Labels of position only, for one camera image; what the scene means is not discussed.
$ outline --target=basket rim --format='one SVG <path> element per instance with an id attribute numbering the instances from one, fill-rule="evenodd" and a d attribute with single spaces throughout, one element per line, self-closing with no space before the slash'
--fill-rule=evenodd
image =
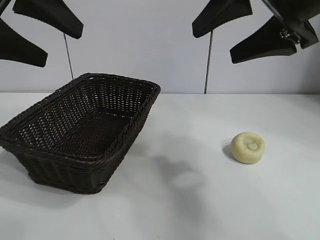
<path id="1" fill-rule="evenodd" d="M 38 109 L 41 108 L 42 104 L 50 103 L 51 101 L 53 101 L 57 97 L 59 97 L 61 94 L 67 93 L 70 88 L 76 87 L 77 84 L 81 83 L 82 81 L 87 81 L 87 80 L 90 80 L 94 77 L 96 77 L 96 78 L 99 78 L 99 77 L 122 78 L 122 79 L 126 79 L 129 81 L 140 82 L 142 84 L 149 85 L 152 88 L 152 91 L 150 91 L 148 98 L 141 104 L 139 109 L 137 111 L 135 111 L 135 113 L 134 113 L 133 117 L 130 119 L 129 123 L 126 124 L 126 126 L 121 130 L 121 132 L 117 135 L 117 137 L 114 138 L 111 145 L 103 153 L 101 153 L 100 155 L 97 155 L 97 156 L 80 156 L 80 155 L 66 154 L 66 153 L 63 153 L 60 151 L 50 150 L 48 148 L 36 146 L 33 144 L 28 144 L 28 143 L 25 143 L 24 141 L 16 140 L 16 139 L 13 139 L 12 137 L 10 137 L 7 130 L 9 127 L 16 124 L 17 119 L 19 119 L 19 121 L 21 121 L 21 120 L 23 121 L 24 114 L 30 112 L 31 110 L 37 111 Z M 1 142 L 5 142 L 11 146 L 12 145 L 19 146 L 20 151 L 26 155 L 36 157 L 37 153 L 39 153 L 39 154 L 41 154 L 41 158 L 44 158 L 44 155 L 46 155 L 47 157 L 52 159 L 52 161 L 54 161 L 54 162 L 57 162 L 57 163 L 60 163 L 63 165 L 71 165 L 72 167 L 75 167 L 75 164 L 77 165 L 78 168 L 82 168 L 81 166 L 83 166 L 83 165 L 86 165 L 86 168 L 87 168 L 89 165 L 97 166 L 97 165 L 104 164 L 105 162 L 108 162 L 110 159 L 112 159 L 113 157 L 115 157 L 117 155 L 116 152 L 113 155 L 111 155 L 111 153 L 113 151 L 118 150 L 118 152 L 119 152 L 121 150 L 121 147 L 119 148 L 118 145 L 122 142 L 122 139 L 126 139 L 125 136 L 128 134 L 130 126 L 134 126 L 136 124 L 136 122 L 139 120 L 140 113 L 143 112 L 143 110 L 147 106 L 152 105 L 155 102 L 160 91 L 161 91 L 161 87 L 158 84 L 151 82 L 151 81 L 147 81 L 147 80 L 141 80 L 141 79 L 137 79 L 137 78 L 131 78 L 131 77 L 125 77 L 125 76 L 121 76 L 121 75 L 107 74 L 107 73 L 85 73 L 85 74 L 82 74 L 81 76 L 73 79 L 72 81 L 70 81 L 66 85 L 60 87 L 59 89 L 57 89 L 56 91 L 54 91 L 53 93 L 51 93 L 50 95 L 45 97 L 44 99 L 42 99 L 42 100 L 38 101 L 37 103 L 35 103 L 34 105 L 30 106 L 29 108 L 27 108 L 23 112 L 19 113 L 17 116 L 12 118 L 8 123 L 6 123 L 2 127 L 0 127 L 0 146 L 3 145 Z"/>

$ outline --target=wicker basket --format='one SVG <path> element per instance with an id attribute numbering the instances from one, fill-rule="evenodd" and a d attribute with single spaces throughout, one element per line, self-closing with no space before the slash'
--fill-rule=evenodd
<path id="1" fill-rule="evenodd" d="M 84 74 L 1 127 L 0 146 L 37 184 L 98 193 L 143 128 L 160 90 L 149 81 Z"/>

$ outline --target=white tabletop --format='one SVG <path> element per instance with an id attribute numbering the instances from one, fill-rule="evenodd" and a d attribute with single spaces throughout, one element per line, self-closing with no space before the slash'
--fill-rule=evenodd
<path id="1" fill-rule="evenodd" d="M 0 125 L 45 93 L 0 93 Z M 241 132 L 254 165 L 228 157 Z M 159 96 L 96 195 L 37 185 L 0 149 L 1 240 L 319 240 L 320 96 Z"/>

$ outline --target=metal rod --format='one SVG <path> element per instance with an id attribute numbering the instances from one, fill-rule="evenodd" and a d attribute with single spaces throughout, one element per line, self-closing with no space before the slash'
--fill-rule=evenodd
<path id="1" fill-rule="evenodd" d="M 74 73 L 72 72 L 71 59 L 70 59 L 70 54 L 69 54 L 69 48 L 68 48 L 67 38 L 66 38 L 66 35 L 65 35 L 65 34 L 63 34 L 63 37 L 64 37 L 64 42 L 65 42 L 65 47 L 66 47 L 66 53 L 67 53 L 67 55 L 68 55 L 71 77 L 72 77 L 72 80 L 73 80 L 73 79 L 74 79 Z"/>
<path id="2" fill-rule="evenodd" d="M 212 49 L 213 36 L 214 36 L 214 31 L 211 31 L 211 33 L 210 33 L 210 44 L 209 44 L 208 60 L 207 60 L 207 63 L 206 63 L 206 74 L 205 74 L 204 94 L 207 94 L 207 88 L 208 88 L 209 68 L 210 68 L 211 49 Z"/>

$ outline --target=round soap bar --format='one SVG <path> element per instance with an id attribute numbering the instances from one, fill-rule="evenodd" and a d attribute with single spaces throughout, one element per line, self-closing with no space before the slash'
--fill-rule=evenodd
<path id="1" fill-rule="evenodd" d="M 230 151 L 239 162 L 255 164 L 265 152 L 265 142 L 253 132 L 243 132 L 232 139 Z"/>

